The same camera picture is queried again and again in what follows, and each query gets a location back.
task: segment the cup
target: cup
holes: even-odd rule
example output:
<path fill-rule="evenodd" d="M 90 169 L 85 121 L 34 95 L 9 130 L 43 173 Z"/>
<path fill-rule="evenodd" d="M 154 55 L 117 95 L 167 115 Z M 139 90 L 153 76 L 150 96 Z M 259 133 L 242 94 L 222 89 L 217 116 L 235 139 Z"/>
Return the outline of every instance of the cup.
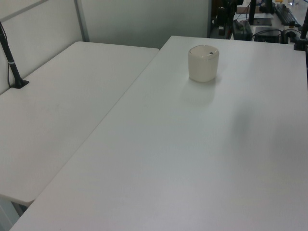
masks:
<path fill-rule="evenodd" d="M 219 50 L 208 45 L 193 47 L 188 52 L 189 78 L 197 82 L 207 82 L 217 75 Z"/>

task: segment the white table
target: white table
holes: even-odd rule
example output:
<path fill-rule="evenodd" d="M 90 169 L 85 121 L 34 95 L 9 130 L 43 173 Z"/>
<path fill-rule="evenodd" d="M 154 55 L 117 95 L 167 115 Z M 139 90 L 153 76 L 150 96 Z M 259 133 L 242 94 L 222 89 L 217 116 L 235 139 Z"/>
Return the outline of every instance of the white table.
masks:
<path fill-rule="evenodd" d="M 171 37 L 12 231 L 307 231 L 307 118 L 304 52 Z"/>
<path fill-rule="evenodd" d="M 158 49 L 77 42 L 0 96 L 0 197 L 29 205 Z"/>

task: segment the white tabletop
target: white tabletop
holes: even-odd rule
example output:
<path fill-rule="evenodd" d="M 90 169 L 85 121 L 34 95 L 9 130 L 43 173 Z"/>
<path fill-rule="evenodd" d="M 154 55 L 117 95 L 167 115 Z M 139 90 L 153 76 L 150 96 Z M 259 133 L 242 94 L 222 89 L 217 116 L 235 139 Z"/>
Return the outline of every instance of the white tabletop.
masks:
<path fill-rule="evenodd" d="M 304 52 L 171 37 L 12 231 L 307 231 L 307 118 Z"/>
<path fill-rule="evenodd" d="M 29 205 L 158 49 L 77 42 L 0 96 L 0 196 Z"/>

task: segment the black cable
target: black cable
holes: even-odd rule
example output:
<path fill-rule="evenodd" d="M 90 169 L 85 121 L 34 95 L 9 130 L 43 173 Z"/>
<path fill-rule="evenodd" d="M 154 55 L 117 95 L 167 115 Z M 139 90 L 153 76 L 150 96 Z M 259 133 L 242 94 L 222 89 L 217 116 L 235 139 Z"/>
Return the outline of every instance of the black cable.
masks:
<path fill-rule="evenodd" d="M 294 29 L 287 29 L 287 30 L 284 30 L 284 31 L 288 31 L 288 30 L 291 30 L 291 31 L 296 31 L 297 33 L 299 33 L 299 35 L 301 35 L 301 32 L 298 31 L 298 30 L 294 30 Z"/>
<path fill-rule="evenodd" d="M 1 27 L 1 30 L 3 31 L 3 33 L 4 33 L 6 43 L 8 43 L 8 37 L 6 36 L 5 30 L 4 30 L 1 22 L 0 22 L 0 27 Z M 8 85 L 9 85 L 9 88 L 11 88 L 11 85 L 10 85 L 10 65 L 9 64 L 8 64 Z"/>
<path fill-rule="evenodd" d="M 246 19 L 245 19 L 246 22 L 247 22 L 247 14 L 248 14 L 248 9 L 246 11 Z"/>
<path fill-rule="evenodd" d="M 5 30 L 4 30 L 3 26 L 2 26 L 1 21 L 0 21 L 0 27 L 1 27 L 1 30 L 4 32 L 4 36 L 5 36 L 6 42 L 8 42 L 8 37 L 6 36 Z"/>
<path fill-rule="evenodd" d="M 8 64 L 8 85 L 9 85 L 9 88 L 11 88 L 11 85 L 10 85 L 10 65 Z"/>
<path fill-rule="evenodd" d="M 248 13 L 248 7 L 249 7 L 250 3 L 248 4 L 248 6 L 246 6 L 246 8 L 244 9 L 243 12 L 246 11 L 246 13 Z"/>
<path fill-rule="evenodd" d="M 259 31 L 259 32 L 255 33 L 252 37 L 255 37 L 256 35 L 263 34 L 263 33 L 270 32 L 270 31 L 280 31 L 280 35 L 283 32 L 283 31 L 281 31 L 279 29 L 262 30 L 262 31 Z"/>

